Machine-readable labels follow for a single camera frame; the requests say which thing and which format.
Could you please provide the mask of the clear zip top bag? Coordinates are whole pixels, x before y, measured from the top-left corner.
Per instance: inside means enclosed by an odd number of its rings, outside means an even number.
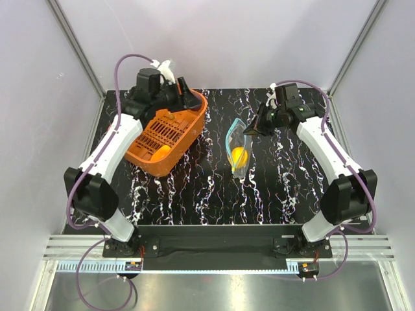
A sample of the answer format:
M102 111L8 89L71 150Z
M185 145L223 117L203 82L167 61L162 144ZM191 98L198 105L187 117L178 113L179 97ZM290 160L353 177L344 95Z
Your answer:
M234 178L244 179L250 162L252 138L245 135L245 123L236 118L226 134L225 147L231 173Z

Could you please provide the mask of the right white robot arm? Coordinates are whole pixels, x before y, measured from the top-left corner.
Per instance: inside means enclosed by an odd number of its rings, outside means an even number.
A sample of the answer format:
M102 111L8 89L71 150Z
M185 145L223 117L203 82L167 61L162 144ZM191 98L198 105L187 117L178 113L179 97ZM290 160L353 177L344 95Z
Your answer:
M307 145L324 171L329 186L319 201L320 210L297 231L292 249L303 257L312 255L328 238L352 220L372 211L377 175L363 170L344 151L330 132L323 129L323 113L313 104L282 105L275 109L261 104L245 135L268 136L288 128Z

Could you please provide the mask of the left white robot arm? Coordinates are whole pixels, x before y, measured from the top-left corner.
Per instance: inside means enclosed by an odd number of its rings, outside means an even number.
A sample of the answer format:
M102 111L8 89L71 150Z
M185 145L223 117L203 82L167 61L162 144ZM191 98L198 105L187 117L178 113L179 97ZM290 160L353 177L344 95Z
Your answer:
M203 103L202 95L189 89L184 78L170 84L161 77L157 73L138 78L126 98L118 97L117 115L98 147L78 168L69 167L64 173L68 224L75 230L101 227L127 257L139 251L139 233L119 209L113 175L158 111L199 111Z

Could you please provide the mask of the orange plastic basket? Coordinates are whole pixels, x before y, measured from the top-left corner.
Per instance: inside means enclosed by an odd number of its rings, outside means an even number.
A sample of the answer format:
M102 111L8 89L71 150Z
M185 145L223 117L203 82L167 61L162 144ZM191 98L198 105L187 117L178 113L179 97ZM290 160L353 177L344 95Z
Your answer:
M176 113L159 110L126 151L124 158L127 161L152 176L163 177L170 173L204 129L208 101L200 92L192 92L202 100L200 109ZM169 154L159 161L151 161L154 152L163 145L171 147Z

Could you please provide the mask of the yellow lemon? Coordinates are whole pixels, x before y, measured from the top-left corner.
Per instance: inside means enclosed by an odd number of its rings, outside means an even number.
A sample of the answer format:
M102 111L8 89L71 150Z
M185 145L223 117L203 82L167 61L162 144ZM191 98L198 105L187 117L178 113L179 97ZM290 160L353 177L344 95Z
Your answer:
M231 160L234 168L242 168L249 160L249 155L246 149L239 146L231 151Z

